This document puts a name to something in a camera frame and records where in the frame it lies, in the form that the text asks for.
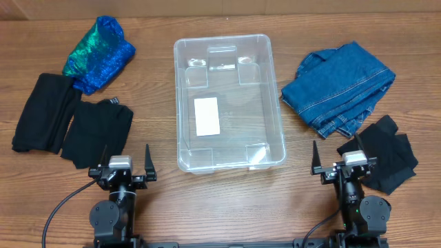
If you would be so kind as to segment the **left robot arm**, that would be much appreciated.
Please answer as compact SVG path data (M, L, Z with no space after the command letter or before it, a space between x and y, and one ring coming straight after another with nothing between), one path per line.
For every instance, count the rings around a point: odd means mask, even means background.
M131 156L107 157L89 168L88 176L109 198L98 202L90 211L90 224L94 228L95 247L146 247L141 235L134 234L136 192L147 189L147 184L157 180L150 148L145 146L145 173L133 174Z

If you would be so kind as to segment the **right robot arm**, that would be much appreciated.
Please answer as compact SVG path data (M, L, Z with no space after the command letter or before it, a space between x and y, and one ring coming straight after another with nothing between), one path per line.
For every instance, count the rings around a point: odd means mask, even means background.
M369 176L378 159L366 155L362 141L355 136L358 149L346 152L342 160L331 167L323 167L318 147L313 142L311 174L319 175L323 185L332 184L336 191L338 210L314 226L303 238L302 247L307 247L309 237L319 227L341 214L344 229L332 234L318 243L318 247L388 247L387 239L381 235L387 232L390 218L390 203L379 196L365 196L361 178Z

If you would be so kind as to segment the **blue denim jeans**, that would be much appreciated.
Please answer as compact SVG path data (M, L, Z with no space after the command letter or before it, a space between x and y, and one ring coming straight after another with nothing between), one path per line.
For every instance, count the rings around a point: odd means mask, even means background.
M281 99L321 138L351 138L387 93L396 74L355 41L312 52Z

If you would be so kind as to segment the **long black garment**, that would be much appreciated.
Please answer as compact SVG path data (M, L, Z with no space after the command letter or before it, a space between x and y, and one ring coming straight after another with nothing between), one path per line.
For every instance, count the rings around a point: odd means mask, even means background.
M58 154L82 91L73 88L68 76L43 73L21 113L12 149L43 150Z

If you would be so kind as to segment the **square black garment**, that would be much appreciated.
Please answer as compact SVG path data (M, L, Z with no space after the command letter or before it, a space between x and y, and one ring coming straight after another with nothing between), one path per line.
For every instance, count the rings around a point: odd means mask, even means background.
M63 142L61 158L72 161L77 169L85 169L98 165L103 152L108 158L121 155L133 115L117 99L81 101Z

